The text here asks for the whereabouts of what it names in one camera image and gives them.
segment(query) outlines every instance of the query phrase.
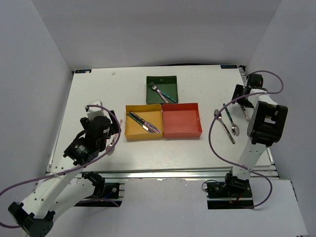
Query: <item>yellow tray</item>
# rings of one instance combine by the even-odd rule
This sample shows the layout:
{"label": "yellow tray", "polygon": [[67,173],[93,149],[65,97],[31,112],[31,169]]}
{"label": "yellow tray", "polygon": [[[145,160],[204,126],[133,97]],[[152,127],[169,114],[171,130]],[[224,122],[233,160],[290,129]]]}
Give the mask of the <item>yellow tray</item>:
{"label": "yellow tray", "polygon": [[[127,114],[133,111],[145,121],[150,122],[160,133],[149,133],[136,121],[134,121]],[[163,136],[162,127],[162,112],[161,104],[153,105],[126,105],[126,125],[125,125],[125,137],[127,140],[149,140],[158,139]]]}

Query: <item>dark green tray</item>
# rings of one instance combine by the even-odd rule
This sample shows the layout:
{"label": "dark green tray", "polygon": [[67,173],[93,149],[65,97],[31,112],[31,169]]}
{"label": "dark green tray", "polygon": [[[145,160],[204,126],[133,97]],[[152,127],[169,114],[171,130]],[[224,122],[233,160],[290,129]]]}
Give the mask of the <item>dark green tray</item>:
{"label": "dark green tray", "polygon": [[166,77],[147,77],[146,78],[146,103],[147,104],[165,104],[163,99],[158,95],[158,93],[151,89],[150,82],[154,82],[159,90],[163,91],[167,95],[170,95],[179,102],[178,98],[178,86],[177,86],[177,76],[166,76]]}

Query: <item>fork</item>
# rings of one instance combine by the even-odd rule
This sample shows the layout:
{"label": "fork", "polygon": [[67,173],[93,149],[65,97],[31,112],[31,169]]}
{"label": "fork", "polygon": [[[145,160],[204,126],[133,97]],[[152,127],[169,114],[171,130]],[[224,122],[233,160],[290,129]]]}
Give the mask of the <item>fork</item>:
{"label": "fork", "polygon": [[155,85],[155,83],[152,81],[150,83],[150,85],[152,86],[152,89],[155,90],[156,92],[162,94],[163,96],[167,97],[169,100],[171,100],[174,103],[177,103],[178,101],[174,98],[172,98],[170,95],[167,95],[166,93],[164,93],[163,91],[159,90],[158,87]]}
{"label": "fork", "polygon": [[151,87],[155,92],[157,92],[157,94],[163,99],[163,101],[165,102],[165,103],[169,103],[169,101],[166,99],[166,97],[164,97],[159,91],[157,91],[156,89],[157,89],[157,86],[152,86]]}

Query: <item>black label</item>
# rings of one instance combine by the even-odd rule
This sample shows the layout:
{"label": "black label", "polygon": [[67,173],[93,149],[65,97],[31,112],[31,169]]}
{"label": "black label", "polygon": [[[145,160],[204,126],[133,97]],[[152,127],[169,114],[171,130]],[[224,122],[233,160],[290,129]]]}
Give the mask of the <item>black label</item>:
{"label": "black label", "polygon": [[221,65],[221,69],[238,68],[237,65]]}
{"label": "black label", "polygon": [[92,69],[77,69],[75,73],[91,73]]}

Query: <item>cable clip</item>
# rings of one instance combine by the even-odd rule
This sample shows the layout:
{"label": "cable clip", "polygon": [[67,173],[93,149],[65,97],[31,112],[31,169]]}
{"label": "cable clip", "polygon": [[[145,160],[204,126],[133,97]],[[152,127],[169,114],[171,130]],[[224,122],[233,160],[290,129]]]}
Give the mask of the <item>cable clip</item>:
{"label": "cable clip", "polygon": [[71,184],[71,182],[66,182],[65,179],[63,179],[62,176],[60,176],[56,171],[52,170],[51,173],[55,176],[55,178],[60,179],[65,184],[67,184],[67,185]]}

